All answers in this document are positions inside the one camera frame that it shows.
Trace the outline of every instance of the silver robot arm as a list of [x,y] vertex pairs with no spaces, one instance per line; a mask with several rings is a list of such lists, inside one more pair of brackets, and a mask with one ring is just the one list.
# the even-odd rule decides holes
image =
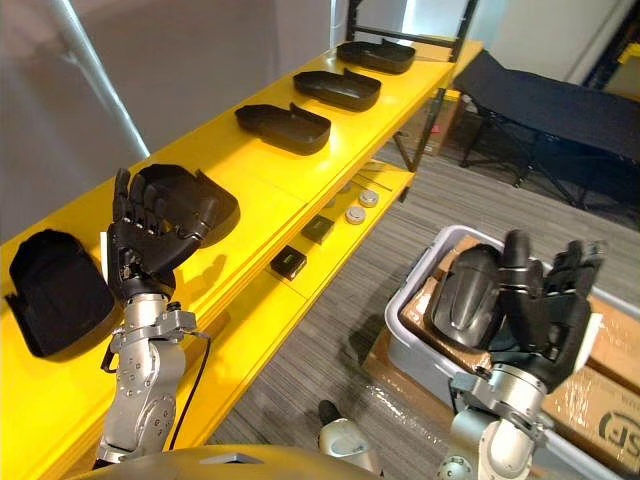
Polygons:
[[526,478],[535,447],[552,427],[540,411],[544,384],[523,370],[498,364],[485,378],[456,374],[451,388],[467,407],[453,420],[451,447],[438,478]]
[[103,369],[119,356],[116,395],[107,414],[98,459],[119,463],[162,451],[176,415],[176,390],[185,369],[179,342],[196,328],[195,315],[158,294],[139,294],[125,305]]
[[543,277],[529,260],[529,239],[507,235],[500,268],[497,308],[509,322],[513,346],[491,350],[492,367],[477,375],[457,373],[452,401],[466,408],[451,426],[451,447],[437,477],[447,480],[520,480],[531,469],[535,448],[552,421],[541,411],[553,392],[586,361],[599,317],[587,296],[603,261],[603,244],[571,242]]
[[107,281],[123,303],[124,324],[113,333],[101,366],[116,374],[116,393],[94,468],[162,451],[185,370],[179,343],[185,333],[206,337],[194,332],[193,313],[168,303],[176,286],[173,269],[226,236],[240,216],[237,200],[201,172],[153,164],[131,185],[130,177],[124,169],[116,176],[106,236]]

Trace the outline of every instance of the black case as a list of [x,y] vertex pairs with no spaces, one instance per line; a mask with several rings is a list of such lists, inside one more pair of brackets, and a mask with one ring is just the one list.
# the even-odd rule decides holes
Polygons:
[[353,73],[344,75],[321,70],[302,72],[293,77],[296,89],[324,102],[362,112],[371,108],[380,96],[382,83],[375,78]]
[[382,43],[348,42],[338,45],[338,58],[388,73],[409,70],[416,55],[414,48],[382,39]]
[[324,147],[329,140],[331,122],[293,103],[289,108],[245,105],[235,114],[242,128],[276,147],[301,155],[310,155]]
[[73,236],[45,230],[18,248],[6,296],[29,350],[47,357],[70,346],[111,312],[114,301],[91,257]]

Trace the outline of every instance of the yellow shelf board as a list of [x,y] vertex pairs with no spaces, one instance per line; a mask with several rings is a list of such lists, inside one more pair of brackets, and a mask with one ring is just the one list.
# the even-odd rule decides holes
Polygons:
[[[231,302],[221,320],[225,326],[214,340],[212,354],[178,435],[176,448],[202,445],[207,441],[413,177],[407,171],[389,165],[386,168],[386,174],[379,172],[378,177],[382,182],[390,180],[395,184],[394,189],[386,189],[356,175],[350,191],[338,194],[335,206],[321,212],[336,222],[322,245],[302,235],[290,242],[307,256],[307,265],[293,281],[267,268]],[[385,177],[402,177],[403,182]],[[379,203],[367,209],[364,223],[348,224],[344,211],[357,204],[357,194],[365,188],[380,194]],[[200,354],[203,344],[197,348]],[[191,390],[200,358],[194,359],[192,365],[178,393],[178,412],[182,411]]]
[[[342,71],[329,51],[299,69]],[[241,220],[222,242],[199,250],[176,270],[174,295],[194,311],[203,328],[266,267],[271,258],[320,211],[417,109],[446,86],[452,64],[417,60],[404,74],[351,66],[382,80],[379,100],[362,113],[309,99],[293,88],[292,75],[247,99],[286,107],[294,101],[332,121],[319,152],[299,156],[244,132],[231,109],[154,153],[150,163],[201,169],[239,201]],[[20,243],[45,228],[73,234],[99,258],[98,233],[110,223],[113,180],[82,195],[1,247],[2,294],[13,290],[8,268]],[[99,432],[113,396],[113,379],[99,370],[108,339],[65,361],[38,359],[26,348],[11,311],[2,302],[2,473],[7,478],[59,478]],[[16,415],[16,405],[29,415]]]
[[630,43],[618,58],[618,63],[627,63],[631,57],[640,57],[640,43]]
[[[352,186],[350,190],[336,195],[335,205],[320,212],[320,215],[334,222],[331,233],[322,245],[309,240],[301,233],[289,242],[289,245],[293,248],[304,253],[309,261],[296,278],[292,281],[283,278],[282,282],[305,298],[316,298],[319,295],[318,288],[322,285],[321,281],[326,278],[332,278],[339,266],[347,260],[348,257],[346,256],[350,254],[351,249],[346,247],[353,245],[356,240],[359,242],[364,238],[364,235],[378,223],[398,191],[401,191],[401,188],[409,181],[411,177],[409,172],[400,171],[399,173],[403,175],[405,182],[402,187],[393,191],[387,190],[380,184],[363,176],[356,175],[351,180]],[[376,192],[380,199],[375,207],[364,208],[366,218],[363,223],[352,225],[347,222],[344,213],[349,207],[361,206],[358,203],[358,196],[365,189]],[[273,275],[278,276],[270,267],[269,270]]]

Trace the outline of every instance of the floor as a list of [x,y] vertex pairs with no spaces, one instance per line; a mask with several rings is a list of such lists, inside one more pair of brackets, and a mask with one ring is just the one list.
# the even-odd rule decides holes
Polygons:
[[[392,145],[376,158],[398,163]],[[640,303],[640,233],[449,160],[426,157],[404,204],[397,202],[220,425],[211,443],[317,448],[323,398],[377,445],[385,478],[433,478],[448,433],[372,381],[360,367],[384,325],[384,307],[440,229],[466,224],[495,237],[530,232],[550,260],[572,239],[606,239],[597,284]]]

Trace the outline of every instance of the gray plastic bin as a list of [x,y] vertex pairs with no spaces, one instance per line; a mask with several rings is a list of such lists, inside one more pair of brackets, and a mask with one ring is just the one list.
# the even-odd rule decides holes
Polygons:
[[[425,250],[407,276],[404,285],[391,298],[385,309],[385,321],[391,332],[389,342],[389,358],[402,372],[420,383],[446,405],[451,405],[449,379],[463,369],[447,357],[424,343],[402,325],[399,313],[402,307],[424,284],[444,256],[465,235],[471,235],[482,243],[502,249],[503,243],[482,232],[463,225],[444,228],[436,236],[433,243]],[[592,295],[606,300],[619,310],[640,318],[640,309],[599,289],[593,288]],[[546,433],[546,447],[539,448],[534,457],[537,465],[552,467],[567,474],[581,475],[583,478],[619,479],[601,463],[564,440],[553,431]]]

